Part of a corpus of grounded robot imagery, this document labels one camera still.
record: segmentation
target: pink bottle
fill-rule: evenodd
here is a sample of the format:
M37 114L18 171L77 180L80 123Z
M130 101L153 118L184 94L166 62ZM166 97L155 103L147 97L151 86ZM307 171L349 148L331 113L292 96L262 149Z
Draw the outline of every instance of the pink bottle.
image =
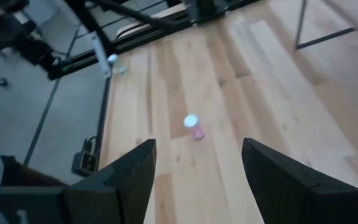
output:
M191 129L195 140L201 140L204 137L204 131L198 124L198 118L196 115L188 115L184 120L184 124L186 128Z

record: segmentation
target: metal frame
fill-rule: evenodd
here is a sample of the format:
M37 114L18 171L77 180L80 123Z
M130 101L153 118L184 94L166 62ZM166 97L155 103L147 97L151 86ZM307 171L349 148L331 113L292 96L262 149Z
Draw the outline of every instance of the metal frame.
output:
M356 31L356 29L354 27L351 27L348 29L344 29L344 30L335 32L333 34L326 35L324 37L320 37L315 40L311 40L307 43L300 44L300 38L301 38L302 30L303 30L303 22L305 19L307 5L308 5L308 0L302 0L301 12L300 12L299 20L298 20L298 29L296 31L296 37L295 37L295 46L294 46L295 50L300 50L300 49L303 49L303 48L306 48L306 47L309 47L309 46L312 46L315 44L322 43L326 40L331 40L333 38L340 37L342 35Z
M157 40L166 35L170 35L174 32L178 32L180 30L191 27L194 23L205 22L214 19L215 17L223 15L224 11L234 10L259 0L226 0L227 4L224 7L224 9L222 9L217 5L218 7L216 7L215 13L208 12L207 13L208 17L206 17L205 14L203 13L199 13L200 15L199 19L190 19L189 12L194 11L195 9L199 10L199 12L203 12L203 10L200 8L194 9L194 7L191 7L191 9L176 12L166 17L154 18L141 14L140 12L129 9L125 6L122 6L110 0L91 0L91 1L97 5L103 6L105 9L109 9L118 14L122 14L124 17L132 17L140 22L140 24L137 27L131 27L130 29L135 29L140 26L148 24L148 26L144 27L143 29L137 30L136 32L128 34L124 37L116 38L113 41L111 41L103 31L103 27L108 26L108 24L104 26L100 26L95 21L91 13L87 10L87 8L85 8L84 0L80 0L80 1L66 0L67 4L71 7L73 12L78 16L79 20L87 28L87 30L89 32L96 32L96 34L98 35L101 41L104 51L106 52L107 55L109 55L113 53L121 54L125 51L134 49L140 45L144 45L148 42ZM212 1L214 2L214 4L216 2L216 0L194 0L194 1L203 1L203 2ZM177 2L178 1L170 0L170 4L175 4ZM95 56L94 50L89 50L75 57L71 57L61 61L55 66L54 72L49 73L48 77L51 80L56 80L65 75L86 68L97 62L98 60Z

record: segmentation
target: person's leg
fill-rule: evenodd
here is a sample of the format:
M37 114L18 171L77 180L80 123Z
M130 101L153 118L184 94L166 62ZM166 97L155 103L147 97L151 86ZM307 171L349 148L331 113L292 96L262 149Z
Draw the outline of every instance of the person's leg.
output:
M4 174L1 187L13 186L67 186L62 181L18 163L13 156L1 156Z

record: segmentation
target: wooden board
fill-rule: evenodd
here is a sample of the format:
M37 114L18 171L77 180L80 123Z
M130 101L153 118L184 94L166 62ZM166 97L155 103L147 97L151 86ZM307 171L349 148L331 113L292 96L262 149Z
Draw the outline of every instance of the wooden board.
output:
M261 1L121 55L127 73L112 80L100 165L157 140L145 223L263 223L244 137L358 187L358 35L294 52L298 4ZM306 39L347 26L313 4ZM181 125L192 113L201 141Z

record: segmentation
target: gray floor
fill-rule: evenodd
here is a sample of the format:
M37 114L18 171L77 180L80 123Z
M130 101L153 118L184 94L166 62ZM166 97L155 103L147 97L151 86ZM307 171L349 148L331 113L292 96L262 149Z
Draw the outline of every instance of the gray floor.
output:
M139 10L155 2L129 1L125 5ZM163 3L145 13L155 14L165 8ZM99 8L93 9L92 13L100 24L120 18L112 12L103 13ZM113 39L119 28L132 21L125 19L104 30ZM75 26L63 14L57 14L42 26L42 30L45 41L55 50L66 52ZM92 49L87 38L86 35L76 41L72 55ZM10 83L8 89L0 87L0 154L13 155L24 162L55 83L48 81L40 68L12 52L7 53L7 59L0 57L0 77L6 77ZM104 79L97 64L61 79L30 167L68 184L81 179L71 173L71 162L74 153L81 150L84 138L96 134L103 86Z

